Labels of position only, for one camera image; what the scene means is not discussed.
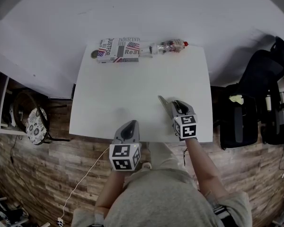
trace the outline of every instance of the forearm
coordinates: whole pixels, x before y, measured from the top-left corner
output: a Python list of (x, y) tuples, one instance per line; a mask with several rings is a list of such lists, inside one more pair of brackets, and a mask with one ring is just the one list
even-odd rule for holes
[(200, 143), (196, 139), (190, 138), (186, 140), (186, 145), (199, 182), (200, 192), (203, 195), (212, 192), (217, 198), (227, 195), (228, 192), (221, 182), (219, 170)]
[(95, 206), (110, 209), (123, 191), (124, 179), (124, 172), (112, 171)]

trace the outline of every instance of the wooden desk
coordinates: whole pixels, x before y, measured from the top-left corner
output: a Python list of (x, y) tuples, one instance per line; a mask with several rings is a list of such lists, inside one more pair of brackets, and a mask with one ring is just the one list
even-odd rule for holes
[(172, 120), (158, 95), (192, 105), (198, 117), (196, 136), (213, 140), (213, 112), (203, 48), (188, 46), (139, 62), (99, 64), (88, 45), (81, 63), (71, 111), (70, 134), (113, 139), (130, 120), (140, 126), (140, 140), (178, 142)]

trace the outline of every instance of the gray t-shirt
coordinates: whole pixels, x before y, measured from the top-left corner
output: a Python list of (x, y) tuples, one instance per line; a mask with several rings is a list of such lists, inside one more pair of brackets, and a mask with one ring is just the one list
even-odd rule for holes
[[(245, 192), (232, 193), (215, 202), (227, 208), (239, 227), (252, 226), (251, 207)], [(130, 181), (111, 207), (104, 226), (223, 227), (212, 206), (193, 187), (188, 174), (178, 170), (152, 170)]]

